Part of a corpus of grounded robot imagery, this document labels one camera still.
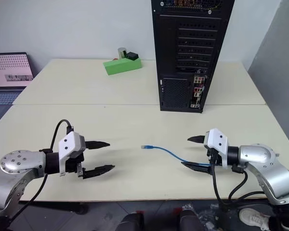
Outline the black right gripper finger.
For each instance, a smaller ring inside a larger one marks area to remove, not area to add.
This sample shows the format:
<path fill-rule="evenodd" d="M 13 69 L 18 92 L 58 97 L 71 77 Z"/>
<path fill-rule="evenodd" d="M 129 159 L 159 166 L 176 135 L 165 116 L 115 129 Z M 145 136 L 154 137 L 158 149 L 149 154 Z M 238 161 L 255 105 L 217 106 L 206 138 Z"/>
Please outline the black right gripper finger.
<path fill-rule="evenodd" d="M 200 164 L 200 163 L 194 163 L 194 162 L 181 162 L 185 167 L 202 173 L 211 173 L 211 167 L 210 164 Z"/>
<path fill-rule="evenodd" d="M 204 139 L 205 139 L 205 136 L 199 135 L 199 136 L 190 137 L 187 140 L 191 142 L 195 142 L 195 143 L 204 143 Z"/>

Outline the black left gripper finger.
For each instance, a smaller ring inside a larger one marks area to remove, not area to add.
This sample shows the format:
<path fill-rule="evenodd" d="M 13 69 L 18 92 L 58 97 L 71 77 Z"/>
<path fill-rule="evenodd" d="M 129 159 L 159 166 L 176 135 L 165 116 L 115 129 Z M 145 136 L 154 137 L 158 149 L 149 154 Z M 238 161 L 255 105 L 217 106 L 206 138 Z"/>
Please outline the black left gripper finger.
<path fill-rule="evenodd" d="M 115 166 L 114 165 L 104 165 L 100 167 L 96 167 L 93 170 L 85 170 L 85 168 L 82 169 L 82 178 L 88 179 L 100 176 L 102 174 L 105 174 L 109 171 L 111 171 Z"/>
<path fill-rule="evenodd" d="M 87 149 L 99 149 L 110 146 L 109 143 L 103 141 L 85 141 L 85 145 Z"/>

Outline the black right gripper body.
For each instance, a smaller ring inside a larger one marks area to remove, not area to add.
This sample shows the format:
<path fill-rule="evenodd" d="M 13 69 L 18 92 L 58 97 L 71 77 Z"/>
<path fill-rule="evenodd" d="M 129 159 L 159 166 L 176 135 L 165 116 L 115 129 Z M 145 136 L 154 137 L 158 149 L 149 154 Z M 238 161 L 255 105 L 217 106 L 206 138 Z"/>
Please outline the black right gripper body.
<path fill-rule="evenodd" d="M 207 156 L 209 157 L 209 164 L 210 166 L 207 169 L 208 174 L 213 174 L 215 170 L 215 166 L 220 166 L 222 164 L 222 158 L 219 155 L 219 152 L 214 148 L 207 149 Z"/>

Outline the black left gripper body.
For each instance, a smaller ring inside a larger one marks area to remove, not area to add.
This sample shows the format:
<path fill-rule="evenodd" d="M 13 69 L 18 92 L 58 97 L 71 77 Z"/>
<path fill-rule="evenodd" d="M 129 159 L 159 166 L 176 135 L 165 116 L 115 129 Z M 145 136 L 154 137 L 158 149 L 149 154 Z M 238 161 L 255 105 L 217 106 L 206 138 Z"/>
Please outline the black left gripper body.
<path fill-rule="evenodd" d="M 81 163 L 84 161 L 84 155 L 81 153 L 75 158 L 69 158 L 66 161 L 66 173 L 77 173 L 78 177 L 83 177 L 83 167 Z"/>

